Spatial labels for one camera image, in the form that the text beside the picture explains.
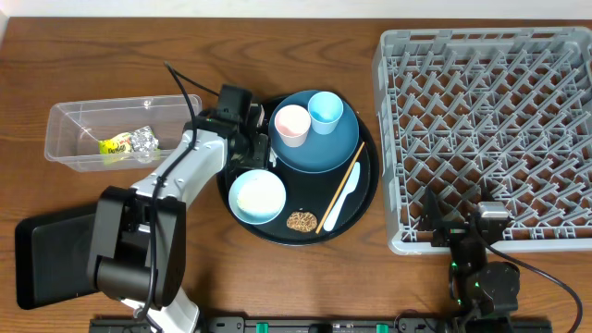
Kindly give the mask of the pink cup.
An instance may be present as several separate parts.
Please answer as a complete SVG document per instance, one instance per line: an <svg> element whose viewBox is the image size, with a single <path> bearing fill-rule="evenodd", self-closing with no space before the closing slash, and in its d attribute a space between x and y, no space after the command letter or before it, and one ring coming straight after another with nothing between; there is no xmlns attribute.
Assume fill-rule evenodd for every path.
<svg viewBox="0 0 592 333"><path fill-rule="evenodd" d="M309 112L299 105L286 105L277 111L274 128L280 139L290 148L304 144L311 128Z"/></svg>

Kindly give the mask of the light blue bowl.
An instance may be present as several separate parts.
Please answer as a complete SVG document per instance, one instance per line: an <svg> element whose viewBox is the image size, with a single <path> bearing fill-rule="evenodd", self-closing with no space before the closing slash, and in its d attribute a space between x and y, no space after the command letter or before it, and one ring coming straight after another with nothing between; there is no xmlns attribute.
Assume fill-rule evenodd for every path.
<svg viewBox="0 0 592 333"><path fill-rule="evenodd" d="M266 170L251 170L241 174L231 184L228 205L239 221L263 225L275 219L287 201L287 191L281 179Z"/></svg>

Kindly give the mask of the brown walnut cookie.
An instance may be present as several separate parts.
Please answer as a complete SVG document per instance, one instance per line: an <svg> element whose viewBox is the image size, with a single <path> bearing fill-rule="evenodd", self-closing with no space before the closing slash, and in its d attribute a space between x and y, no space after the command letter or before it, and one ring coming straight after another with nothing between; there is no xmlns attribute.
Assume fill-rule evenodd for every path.
<svg viewBox="0 0 592 333"><path fill-rule="evenodd" d="M310 212L293 212L288 220L287 227L302 233L311 232L317 228L317 218Z"/></svg>

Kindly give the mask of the yellow foil snack wrapper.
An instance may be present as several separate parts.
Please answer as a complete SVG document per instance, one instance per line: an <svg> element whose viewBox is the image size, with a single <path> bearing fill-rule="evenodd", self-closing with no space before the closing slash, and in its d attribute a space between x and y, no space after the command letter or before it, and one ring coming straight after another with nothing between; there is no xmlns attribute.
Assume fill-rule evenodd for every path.
<svg viewBox="0 0 592 333"><path fill-rule="evenodd" d="M156 151L159 140L151 127L145 126L98 142L100 154L150 153Z"/></svg>

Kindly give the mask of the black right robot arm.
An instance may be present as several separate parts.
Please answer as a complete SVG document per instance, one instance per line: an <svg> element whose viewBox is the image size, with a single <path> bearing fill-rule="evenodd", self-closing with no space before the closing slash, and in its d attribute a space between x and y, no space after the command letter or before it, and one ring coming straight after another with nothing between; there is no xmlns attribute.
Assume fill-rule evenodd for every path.
<svg viewBox="0 0 592 333"><path fill-rule="evenodd" d="M466 222L448 220L431 189L425 199L418 228L432 232L431 245L450 249L450 297L460 310L436 323L437 332L512 332L510 312L518 309L519 268L507 261L490 262L487 247L500 241L510 222L501 202L487 199Z"/></svg>

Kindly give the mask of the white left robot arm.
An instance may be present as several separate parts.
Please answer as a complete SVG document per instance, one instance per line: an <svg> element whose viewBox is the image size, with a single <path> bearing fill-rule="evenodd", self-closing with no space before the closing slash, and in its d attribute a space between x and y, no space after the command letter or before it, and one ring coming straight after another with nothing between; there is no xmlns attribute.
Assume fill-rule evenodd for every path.
<svg viewBox="0 0 592 333"><path fill-rule="evenodd" d="M135 320L153 332L202 331L199 307L181 287L186 211L217 173L266 168L264 119L258 104L195 116L152 174L128 189L106 188L92 230L91 286L132 308Z"/></svg>

